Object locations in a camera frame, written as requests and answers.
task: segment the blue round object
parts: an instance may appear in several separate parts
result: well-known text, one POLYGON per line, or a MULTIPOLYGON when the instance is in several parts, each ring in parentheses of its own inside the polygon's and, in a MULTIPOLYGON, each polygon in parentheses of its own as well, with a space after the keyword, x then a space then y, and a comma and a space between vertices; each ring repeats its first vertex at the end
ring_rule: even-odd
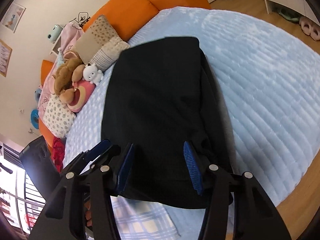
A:
POLYGON ((40 88, 38 88, 38 89, 35 91, 35 99, 36 99, 37 103, 39 103, 39 99, 40 99, 41 92, 42 92, 42 90, 41 90, 40 88))
POLYGON ((37 109, 32 110, 30 119, 33 127, 39 130, 39 114, 37 109))

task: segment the folded black clothing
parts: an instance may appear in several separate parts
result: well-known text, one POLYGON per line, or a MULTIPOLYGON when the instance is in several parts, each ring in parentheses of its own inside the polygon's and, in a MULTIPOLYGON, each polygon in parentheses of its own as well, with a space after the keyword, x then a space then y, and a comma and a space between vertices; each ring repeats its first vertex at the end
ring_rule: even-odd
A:
POLYGON ((232 172, 217 85, 192 37, 170 37, 121 53, 108 86, 101 138, 135 158, 122 196, 198 209, 208 195, 193 189, 183 156, 191 141, 199 156, 232 172))

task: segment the finger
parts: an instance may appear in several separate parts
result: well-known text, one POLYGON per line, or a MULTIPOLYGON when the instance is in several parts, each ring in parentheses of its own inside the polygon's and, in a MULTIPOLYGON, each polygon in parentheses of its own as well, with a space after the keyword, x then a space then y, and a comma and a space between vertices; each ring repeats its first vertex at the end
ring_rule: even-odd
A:
POLYGON ((85 213, 85 219, 87 220, 90 220, 91 219, 91 211, 88 210, 86 213, 85 213))
POLYGON ((90 209, 90 208, 91 208, 91 202, 90 202, 90 200, 87 201, 86 203, 84 203, 84 207, 87 208, 87 209, 90 209))

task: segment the wooden picture frame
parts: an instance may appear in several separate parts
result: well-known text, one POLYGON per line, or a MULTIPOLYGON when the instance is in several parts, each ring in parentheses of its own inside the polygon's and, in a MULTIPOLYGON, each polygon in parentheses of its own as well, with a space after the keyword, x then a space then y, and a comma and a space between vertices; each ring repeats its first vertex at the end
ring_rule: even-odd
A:
POLYGON ((2 25, 15 33, 25 10, 25 7, 13 2, 3 17, 2 25))
POLYGON ((0 74, 7 76, 12 49, 0 39, 0 74))

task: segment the wooden floor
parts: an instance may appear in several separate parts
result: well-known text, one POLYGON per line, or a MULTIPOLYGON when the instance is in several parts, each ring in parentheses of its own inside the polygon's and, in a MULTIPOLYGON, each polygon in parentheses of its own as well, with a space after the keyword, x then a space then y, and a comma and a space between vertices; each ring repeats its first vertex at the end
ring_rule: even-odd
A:
POLYGON ((310 36, 305 35, 299 24, 285 20, 278 13, 267 14, 264 0, 215 0, 211 3, 211 8, 241 12, 269 22, 297 37, 320 54, 320 41, 314 41, 310 36))
MULTIPOLYGON (((211 3, 211 7, 237 11, 262 19, 282 28, 320 53, 320 41, 314 41, 302 32, 298 24, 286 21, 276 12, 268 15, 264 0, 216 0, 211 3)), ((320 206, 319 176, 320 154, 317 154, 295 190, 277 207, 293 240, 296 240, 305 230, 320 206)), ((232 235, 228 234, 226 239, 231 240, 232 235)))

